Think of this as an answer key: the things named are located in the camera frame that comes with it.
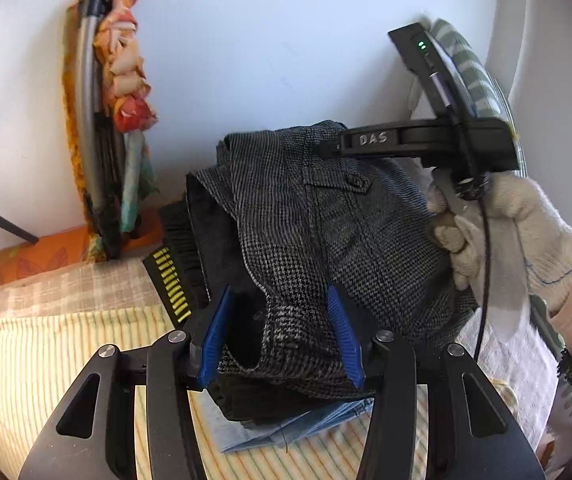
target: white fabric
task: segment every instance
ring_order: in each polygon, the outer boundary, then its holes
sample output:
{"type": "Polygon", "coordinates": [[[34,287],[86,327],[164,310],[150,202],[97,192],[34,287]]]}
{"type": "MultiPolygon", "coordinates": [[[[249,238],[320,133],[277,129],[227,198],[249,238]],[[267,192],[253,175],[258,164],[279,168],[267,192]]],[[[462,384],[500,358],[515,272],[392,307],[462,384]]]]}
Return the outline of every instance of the white fabric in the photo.
{"type": "MultiPolygon", "coordinates": [[[[458,337],[470,354],[477,342],[480,316],[478,309],[458,337]]],[[[557,361],[537,330],[527,323],[508,343],[502,343],[486,324],[479,367],[488,377],[512,388],[519,405],[519,424],[532,449],[537,449],[557,387],[557,361]]]]}
{"type": "Polygon", "coordinates": [[[559,380],[553,407],[548,418],[548,432],[555,435],[555,449],[546,465],[551,474],[572,458],[572,385],[559,380]]]}

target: orange floral fabric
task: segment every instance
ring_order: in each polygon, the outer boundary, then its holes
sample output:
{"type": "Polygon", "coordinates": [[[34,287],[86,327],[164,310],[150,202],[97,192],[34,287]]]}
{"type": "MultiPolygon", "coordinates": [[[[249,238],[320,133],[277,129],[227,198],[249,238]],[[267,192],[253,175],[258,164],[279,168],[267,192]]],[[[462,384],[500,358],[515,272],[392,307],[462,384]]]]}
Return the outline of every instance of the orange floral fabric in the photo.
{"type": "Polygon", "coordinates": [[[102,95],[112,120],[121,133],[147,130],[157,113],[146,100],[150,85],[139,55],[137,22],[130,7],[137,0],[112,0],[112,10],[99,25],[95,52],[102,65],[102,95]]]}
{"type": "MultiPolygon", "coordinates": [[[[128,241],[124,247],[124,254],[158,245],[163,238],[157,210],[144,210],[141,216],[140,237],[128,241]]],[[[0,286],[42,272],[88,261],[90,240],[88,227],[81,226],[63,233],[44,236],[35,245],[26,242],[1,250],[0,286]]]]}

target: gloved hand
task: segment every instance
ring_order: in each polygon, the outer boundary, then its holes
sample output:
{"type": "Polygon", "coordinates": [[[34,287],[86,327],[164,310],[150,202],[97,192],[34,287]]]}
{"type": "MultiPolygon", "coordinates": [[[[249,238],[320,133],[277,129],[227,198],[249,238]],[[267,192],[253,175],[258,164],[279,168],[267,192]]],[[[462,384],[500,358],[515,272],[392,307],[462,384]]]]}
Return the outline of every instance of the gloved hand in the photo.
{"type": "MultiPolygon", "coordinates": [[[[485,200],[489,218],[514,219],[524,250],[530,293],[546,301],[551,314],[556,313],[572,288],[572,228],[530,178],[495,173],[485,200]]],[[[453,215],[434,183],[428,190],[428,209],[437,214],[430,229],[438,244],[450,252],[455,284],[464,290],[482,265],[471,241],[483,234],[467,219],[453,215]]]]}

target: blue cloth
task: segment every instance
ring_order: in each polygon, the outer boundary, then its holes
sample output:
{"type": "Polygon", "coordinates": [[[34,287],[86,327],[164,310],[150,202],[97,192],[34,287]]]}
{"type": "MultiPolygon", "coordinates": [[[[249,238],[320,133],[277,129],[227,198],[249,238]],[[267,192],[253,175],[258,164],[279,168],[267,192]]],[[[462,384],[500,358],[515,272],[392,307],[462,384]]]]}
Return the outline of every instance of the blue cloth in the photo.
{"type": "Polygon", "coordinates": [[[373,404],[373,399],[333,402],[280,424],[256,426],[251,422],[227,420],[207,392],[196,397],[205,425],[221,453],[262,446],[286,447],[299,438],[311,436],[364,412],[370,412],[373,404]]]}

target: metal tube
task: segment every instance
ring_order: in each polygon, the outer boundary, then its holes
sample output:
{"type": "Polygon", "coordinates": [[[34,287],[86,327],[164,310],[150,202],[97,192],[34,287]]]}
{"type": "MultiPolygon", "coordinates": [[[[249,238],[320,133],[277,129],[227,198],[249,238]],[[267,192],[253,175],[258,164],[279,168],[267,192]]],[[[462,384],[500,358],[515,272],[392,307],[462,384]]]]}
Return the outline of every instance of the metal tube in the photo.
{"type": "Polygon", "coordinates": [[[98,16],[82,17],[77,37],[74,72],[74,108],[83,176],[93,211],[101,211],[106,198],[99,167],[99,152],[94,129],[95,60],[92,42],[99,23],[98,16]]]}

